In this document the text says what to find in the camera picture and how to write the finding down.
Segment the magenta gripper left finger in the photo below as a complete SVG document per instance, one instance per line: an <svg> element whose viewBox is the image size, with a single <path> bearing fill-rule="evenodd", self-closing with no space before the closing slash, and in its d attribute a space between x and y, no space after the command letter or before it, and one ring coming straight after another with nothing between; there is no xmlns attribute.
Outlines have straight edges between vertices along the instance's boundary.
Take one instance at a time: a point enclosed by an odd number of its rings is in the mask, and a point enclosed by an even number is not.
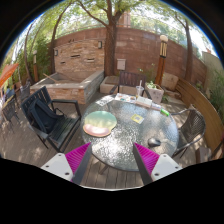
<svg viewBox="0 0 224 224"><path fill-rule="evenodd" d="M42 166L42 169L79 185L84 177L91 153L91 143L87 143L67 154L57 153Z"/></svg>

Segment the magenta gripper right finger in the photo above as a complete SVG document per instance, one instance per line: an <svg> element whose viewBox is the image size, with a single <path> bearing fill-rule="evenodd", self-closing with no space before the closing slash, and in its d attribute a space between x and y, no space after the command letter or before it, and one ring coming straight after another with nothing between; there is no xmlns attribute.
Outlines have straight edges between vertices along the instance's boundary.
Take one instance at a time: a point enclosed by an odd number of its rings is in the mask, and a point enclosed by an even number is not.
<svg viewBox="0 0 224 224"><path fill-rule="evenodd" d="M182 169L169 155L159 155L137 143L133 144L133 154L144 185Z"/></svg>

